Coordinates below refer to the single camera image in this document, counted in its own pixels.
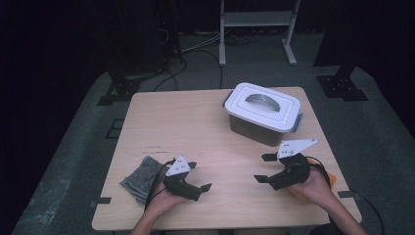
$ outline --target white shelf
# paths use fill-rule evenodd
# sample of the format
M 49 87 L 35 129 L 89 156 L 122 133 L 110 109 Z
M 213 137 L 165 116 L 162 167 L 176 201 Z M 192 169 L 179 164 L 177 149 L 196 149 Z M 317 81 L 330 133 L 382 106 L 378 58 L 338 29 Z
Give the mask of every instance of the white shelf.
M 225 13 L 224 26 L 290 25 L 292 11 Z

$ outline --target person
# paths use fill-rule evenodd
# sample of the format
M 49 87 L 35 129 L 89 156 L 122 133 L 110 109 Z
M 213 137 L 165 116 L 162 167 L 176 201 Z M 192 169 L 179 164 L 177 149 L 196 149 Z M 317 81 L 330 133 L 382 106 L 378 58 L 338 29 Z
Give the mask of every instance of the person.
M 348 212 L 346 207 L 336 198 L 324 176 L 318 169 L 312 167 L 308 179 L 303 183 L 298 183 L 290 186 L 290 189 L 294 192 L 303 194 L 310 202 L 318 205 L 334 220 L 339 229 L 345 233 L 353 235 L 366 235 L 366 231 L 363 227 L 354 219 L 354 217 Z M 183 203 L 186 199 L 171 195 L 164 190 L 162 183 L 159 184 L 156 192 L 159 192 L 144 211 L 141 218 L 131 231 L 131 235 L 148 235 L 151 233 L 155 222 L 166 212 L 170 211 L 176 205 Z M 279 231 L 263 230 L 264 233 L 255 232 L 253 234 L 281 234 Z

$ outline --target floor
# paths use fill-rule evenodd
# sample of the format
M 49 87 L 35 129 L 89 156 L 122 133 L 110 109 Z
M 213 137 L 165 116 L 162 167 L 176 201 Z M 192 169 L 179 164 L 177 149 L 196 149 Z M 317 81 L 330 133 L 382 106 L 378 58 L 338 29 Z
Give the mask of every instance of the floor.
M 351 79 L 368 101 L 327 98 L 316 77 L 337 67 L 315 68 L 323 34 L 295 33 L 292 47 L 298 60 L 289 65 L 281 39 L 284 33 L 237 37 L 227 46 L 227 65 L 217 62 L 217 41 L 172 60 L 169 72 L 142 82 L 139 92 L 234 88 L 240 82 L 264 87 L 300 86 L 313 106 L 346 182 L 367 199 L 356 199 L 369 234 L 411 234 L 415 228 L 415 141 L 379 91 L 375 80 L 356 68 Z M 182 35 L 182 48 L 210 39 Z M 96 201 L 116 146 L 108 136 L 116 119 L 125 118 L 129 102 L 98 106 L 111 85 L 107 73 L 97 77 L 73 119 L 13 234 L 111 234 L 91 226 Z M 289 228 L 292 235 L 310 227 Z M 128 231 L 115 231 L 128 234 Z

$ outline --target white plastic container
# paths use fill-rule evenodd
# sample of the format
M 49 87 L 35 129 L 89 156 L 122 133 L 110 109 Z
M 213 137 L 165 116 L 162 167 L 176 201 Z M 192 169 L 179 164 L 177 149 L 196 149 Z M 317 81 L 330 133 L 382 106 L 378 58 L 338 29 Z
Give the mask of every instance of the white plastic container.
M 246 82 L 237 85 L 223 106 L 234 132 L 268 146 L 279 145 L 284 133 L 296 132 L 302 119 L 297 98 Z

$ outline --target table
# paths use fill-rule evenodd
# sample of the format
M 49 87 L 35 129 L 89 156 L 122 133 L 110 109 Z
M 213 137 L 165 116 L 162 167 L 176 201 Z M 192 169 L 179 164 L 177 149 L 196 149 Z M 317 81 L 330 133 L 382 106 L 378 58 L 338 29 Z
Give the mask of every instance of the table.
M 293 11 L 280 12 L 225 12 L 224 1 L 220 2 L 220 42 L 219 63 L 226 65 L 225 27 L 227 26 L 273 26 L 287 25 L 287 38 L 282 39 L 284 50 L 291 66 L 297 64 L 296 57 L 291 49 L 291 38 L 296 25 L 300 0 L 295 1 Z
M 318 158 L 337 176 L 334 192 L 348 191 L 314 111 L 300 87 L 273 88 L 297 97 L 303 121 L 297 133 L 284 140 L 316 138 L 318 143 L 302 153 Z M 119 182 L 145 156 L 161 163 L 183 155 L 196 162 L 186 181 L 195 186 L 212 183 L 198 202 L 188 201 L 161 217 L 156 229 L 244 228 L 302 226 L 327 223 L 319 207 L 293 196 L 287 189 L 274 191 L 259 184 L 255 174 L 273 175 L 283 170 L 279 162 L 264 162 L 262 154 L 275 153 L 269 147 L 230 130 L 229 116 L 222 102 L 230 90 L 137 93 L 133 96 L 115 148 L 102 199 L 92 226 L 96 230 L 132 229 L 144 207 L 135 202 Z M 350 213 L 361 220 L 354 199 L 343 198 Z

